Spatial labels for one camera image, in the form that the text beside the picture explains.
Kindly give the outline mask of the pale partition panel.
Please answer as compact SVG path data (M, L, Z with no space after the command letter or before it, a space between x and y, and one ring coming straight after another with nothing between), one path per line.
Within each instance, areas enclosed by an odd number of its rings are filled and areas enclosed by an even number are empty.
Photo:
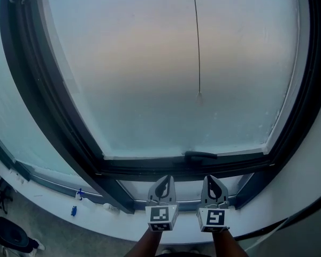
M250 257L321 257L321 198L270 232L240 245Z

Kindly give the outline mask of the person's right forearm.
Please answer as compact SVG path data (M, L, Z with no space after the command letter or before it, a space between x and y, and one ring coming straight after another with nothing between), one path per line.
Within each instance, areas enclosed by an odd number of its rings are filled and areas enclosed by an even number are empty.
M212 237L216 257L249 257L227 229L213 232Z

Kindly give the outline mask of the person's black clothing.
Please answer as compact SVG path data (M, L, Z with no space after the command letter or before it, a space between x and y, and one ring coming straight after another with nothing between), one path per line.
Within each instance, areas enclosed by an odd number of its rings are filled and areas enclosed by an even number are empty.
M173 252L173 253L164 253L157 255L155 257L210 257L204 254L192 253L192 252Z

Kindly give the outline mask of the small white bottle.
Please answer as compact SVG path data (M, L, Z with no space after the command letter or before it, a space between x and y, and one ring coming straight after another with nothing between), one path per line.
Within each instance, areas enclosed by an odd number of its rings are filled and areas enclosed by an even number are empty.
M110 213L112 213L112 214L119 215L119 213L120 213L120 209L118 209L117 207L115 207L115 206L113 206L113 205L111 205L111 204L109 204L109 203L103 204L102 207L103 207L106 211L108 211L108 212L110 212Z

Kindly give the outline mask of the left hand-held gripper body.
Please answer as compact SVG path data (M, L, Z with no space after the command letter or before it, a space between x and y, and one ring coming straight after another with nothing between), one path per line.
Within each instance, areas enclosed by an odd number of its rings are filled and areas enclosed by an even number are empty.
M155 183L149 189L145 210L148 219L148 227L153 232L172 231L179 215L174 179L172 176L170 177L170 191L167 197L156 197Z

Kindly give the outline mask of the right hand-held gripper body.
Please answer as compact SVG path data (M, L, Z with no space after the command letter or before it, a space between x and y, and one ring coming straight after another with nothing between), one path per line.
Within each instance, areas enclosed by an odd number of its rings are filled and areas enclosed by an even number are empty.
M220 232L228 229L225 223L225 218L228 213L229 200L228 189L221 182L221 188L223 193L218 199L210 199L208 197L208 181L207 177L218 180L212 175L207 175L203 181L203 187L201 192L201 202L197 208L197 219L201 232Z

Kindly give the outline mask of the spray bottle with blue trigger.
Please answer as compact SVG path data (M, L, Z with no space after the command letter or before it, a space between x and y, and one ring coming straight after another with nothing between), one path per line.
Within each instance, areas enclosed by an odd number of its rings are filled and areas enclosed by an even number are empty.
M95 210L96 208L96 203L86 198L85 192L83 192L81 188L76 192L75 199L80 201L83 206L87 207L90 210Z

